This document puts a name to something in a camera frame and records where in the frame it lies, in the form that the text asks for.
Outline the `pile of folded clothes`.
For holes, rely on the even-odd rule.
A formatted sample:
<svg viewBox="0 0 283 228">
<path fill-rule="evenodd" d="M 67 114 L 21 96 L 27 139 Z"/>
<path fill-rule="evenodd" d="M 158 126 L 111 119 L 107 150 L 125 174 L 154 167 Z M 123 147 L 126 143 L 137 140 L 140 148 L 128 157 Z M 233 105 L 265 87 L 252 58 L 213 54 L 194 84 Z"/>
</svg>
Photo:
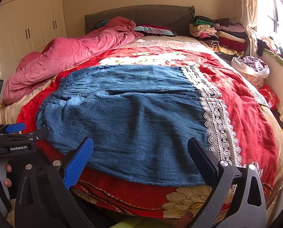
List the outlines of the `pile of folded clothes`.
<svg viewBox="0 0 283 228">
<path fill-rule="evenodd" d="M 227 55 L 241 56 L 249 45 L 243 26 L 231 22 L 229 18 L 212 20 L 196 16 L 189 24 L 189 32 L 207 48 Z"/>
</svg>

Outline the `red floral bedspread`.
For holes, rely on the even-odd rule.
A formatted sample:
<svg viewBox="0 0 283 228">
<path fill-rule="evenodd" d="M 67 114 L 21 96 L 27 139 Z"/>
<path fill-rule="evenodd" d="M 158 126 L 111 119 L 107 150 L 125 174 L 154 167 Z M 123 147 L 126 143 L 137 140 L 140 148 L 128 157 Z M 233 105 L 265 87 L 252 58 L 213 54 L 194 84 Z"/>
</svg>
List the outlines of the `red floral bedspread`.
<svg viewBox="0 0 283 228">
<path fill-rule="evenodd" d="M 235 69 L 195 39 L 186 36 L 145 36 L 116 49 L 105 51 L 59 72 L 34 92 L 11 105 L 0 107 L 0 121 L 19 121 L 26 131 L 38 129 L 36 115 L 61 79 L 87 67 L 107 65 L 195 65 L 222 94 L 233 126 L 242 162 L 252 164 L 259 173 L 265 195 L 270 195 L 276 180 L 283 175 L 283 133 L 264 97 Z M 37 144 L 53 161 L 63 155 L 46 139 Z M 87 202 L 118 213 L 151 218 L 180 218 L 186 210 L 195 214 L 210 194 L 202 185 L 159 186 L 134 183 L 90 168 L 84 170 L 74 192 Z"/>
</svg>

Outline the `cream curtain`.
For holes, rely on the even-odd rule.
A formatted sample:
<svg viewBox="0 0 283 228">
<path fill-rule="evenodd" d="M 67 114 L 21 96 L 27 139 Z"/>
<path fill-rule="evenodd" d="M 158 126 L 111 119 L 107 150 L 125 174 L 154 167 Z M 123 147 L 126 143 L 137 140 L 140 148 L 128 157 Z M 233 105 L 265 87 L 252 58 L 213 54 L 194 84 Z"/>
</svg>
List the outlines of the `cream curtain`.
<svg viewBox="0 0 283 228">
<path fill-rule="evenodd" d="M 241 0 L 241 23 L 249 38 L 249 54 L 257 51 L 257 0 Z"/>
</svg>

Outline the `red packet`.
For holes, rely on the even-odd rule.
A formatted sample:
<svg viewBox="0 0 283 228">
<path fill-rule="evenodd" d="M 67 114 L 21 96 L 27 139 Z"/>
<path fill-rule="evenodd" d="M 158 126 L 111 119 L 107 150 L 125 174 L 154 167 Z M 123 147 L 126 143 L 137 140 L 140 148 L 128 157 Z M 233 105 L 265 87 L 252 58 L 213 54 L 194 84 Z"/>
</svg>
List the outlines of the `red packet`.
<svg viewBox="0 0 283 228">
<path fill-rule="evenodd" d="M 268 85 L 264 85 L 259 89 L 259 92 L 264 96 L 270 110 L 275 110 L 279 103 L 279 99 L 273 90 Z"/>
</svg>

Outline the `cream wardrobe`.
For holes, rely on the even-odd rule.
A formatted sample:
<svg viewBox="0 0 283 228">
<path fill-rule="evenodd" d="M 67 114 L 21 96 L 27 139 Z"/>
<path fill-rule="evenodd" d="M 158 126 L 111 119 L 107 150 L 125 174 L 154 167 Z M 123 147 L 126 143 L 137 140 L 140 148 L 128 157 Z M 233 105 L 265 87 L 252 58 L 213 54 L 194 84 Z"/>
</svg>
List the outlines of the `cream wardrobe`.
<svg viewBox="0 0 283 228">
<path fill-rule="evenodd" d="M 63 0 L 2 0 L 0 79 L 14 74 L 24 56 L 42 51 L 53 38 L 66 36 Z"/>
</svg>

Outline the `bag of light clothes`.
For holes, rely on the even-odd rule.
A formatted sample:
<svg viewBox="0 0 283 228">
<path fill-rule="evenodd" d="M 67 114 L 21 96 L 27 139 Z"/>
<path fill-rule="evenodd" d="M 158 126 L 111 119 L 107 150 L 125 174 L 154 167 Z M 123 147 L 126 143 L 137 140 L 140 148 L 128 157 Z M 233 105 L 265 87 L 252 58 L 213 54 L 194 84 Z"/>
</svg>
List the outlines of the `bag of light clothes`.
<svg viewBox="0 0 283 228">
<path fill-rule="evenodd" d="M 253 56 L 233 57 L 231 66 L 257 89 L 264 86 L 264 82 L 270 74 L 268 64 Z"/>
</svg>

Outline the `colourful patterned pillow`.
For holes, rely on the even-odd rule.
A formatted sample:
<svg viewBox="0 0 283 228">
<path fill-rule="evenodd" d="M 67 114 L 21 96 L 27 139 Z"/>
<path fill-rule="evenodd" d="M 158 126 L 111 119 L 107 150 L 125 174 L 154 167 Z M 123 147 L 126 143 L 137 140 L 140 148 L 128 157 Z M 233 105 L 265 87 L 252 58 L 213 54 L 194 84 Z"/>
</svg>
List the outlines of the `colourful patterned pillow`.
<svg viewBox="0 0 283 228">
<path fill-rule="evenodd" d="M 176 36 L 176 33 L 170 28 L 156 25 L 139 25 L 134 28 L 134 31 L 141 32 L 146 36 Z"/>
</svg>

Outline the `pink quilt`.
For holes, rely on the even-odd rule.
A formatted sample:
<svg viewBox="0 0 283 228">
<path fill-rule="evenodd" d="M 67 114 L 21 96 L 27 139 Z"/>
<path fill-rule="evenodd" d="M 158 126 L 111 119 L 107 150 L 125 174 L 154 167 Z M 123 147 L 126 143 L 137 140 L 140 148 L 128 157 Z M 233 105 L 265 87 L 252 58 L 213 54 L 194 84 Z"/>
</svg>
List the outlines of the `pink quilt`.
<svg viewBox="0 0 283 228">
<path fill-rule="evenodd" d="M 42 52 L 29 53 L 19 61 L 16 73 L 6 82 L 3 102 L 13 104 L 59 72 L 133 42 L 143 36 L 135 27 L 133 21 L 115 17 L 85 36 L 52 39 Z"/>
</svg>

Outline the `window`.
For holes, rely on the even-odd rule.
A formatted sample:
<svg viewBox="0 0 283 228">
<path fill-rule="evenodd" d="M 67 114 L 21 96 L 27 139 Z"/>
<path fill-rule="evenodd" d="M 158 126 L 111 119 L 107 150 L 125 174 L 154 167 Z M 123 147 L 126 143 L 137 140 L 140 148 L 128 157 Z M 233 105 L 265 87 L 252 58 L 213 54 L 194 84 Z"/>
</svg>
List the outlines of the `window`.
<svg viewBox="0 0 283 228">
<path fill-rule="evenodd" d="M 283 46 L 283 0 L 257 0 L 257 32 Z"/>
</svg>

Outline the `dark green padded headboard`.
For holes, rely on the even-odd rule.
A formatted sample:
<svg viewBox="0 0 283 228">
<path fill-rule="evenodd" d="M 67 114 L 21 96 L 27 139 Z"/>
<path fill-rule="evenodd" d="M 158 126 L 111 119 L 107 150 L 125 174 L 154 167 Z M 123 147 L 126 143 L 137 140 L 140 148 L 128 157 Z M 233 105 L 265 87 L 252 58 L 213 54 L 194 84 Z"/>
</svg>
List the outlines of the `dark green padded headboard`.
<svg viewBox="0 0 283 228">
<path fill-rule="evenodd" d="M 96 29 L 99 21 L 124 17 L 137 25 L 148 24 L 170 28 L 179 36 L 190 36 L 189 25 L 194 21 L 195 6 L 136 5 L 115 8 L 84 16 L 84 32 Z"/>
</svg>

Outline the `blue denim lace-trimmed pants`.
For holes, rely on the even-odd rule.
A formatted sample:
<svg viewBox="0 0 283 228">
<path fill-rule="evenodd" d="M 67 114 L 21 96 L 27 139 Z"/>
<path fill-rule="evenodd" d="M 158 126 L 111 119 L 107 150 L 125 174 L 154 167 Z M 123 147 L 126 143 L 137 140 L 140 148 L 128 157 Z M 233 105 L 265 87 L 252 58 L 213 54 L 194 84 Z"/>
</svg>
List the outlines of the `blue denim lace-trimmed pants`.
<svg viewBox="0 0 283 228">
<path fill-rule="evenodd" d="M 66 154 L 94 141 L 92 169 L 159 186 L 202 185 L 187 143 L 239 166 L 238 139 L 218 88 L 195 65 L 107 65 L 76 70 L 42 102 L 36 126 Z"/>
</svg>

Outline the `cluttered windowsill items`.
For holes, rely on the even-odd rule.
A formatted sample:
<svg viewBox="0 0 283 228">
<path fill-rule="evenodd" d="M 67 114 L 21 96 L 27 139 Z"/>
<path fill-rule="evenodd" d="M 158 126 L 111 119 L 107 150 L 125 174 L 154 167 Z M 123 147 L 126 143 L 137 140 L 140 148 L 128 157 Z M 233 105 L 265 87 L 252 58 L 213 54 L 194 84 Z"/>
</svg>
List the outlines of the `cluttered windowsill items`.
<svg viewBox="0 0 283 228">
<path fill-rule="evenodd" d="M 283 59 L 283 48 L 278 46 L 275 40 L 270 36 L 264 39 L 257 39 L 257 55 L 262 56 L 265 49 Z"/>
</svg>

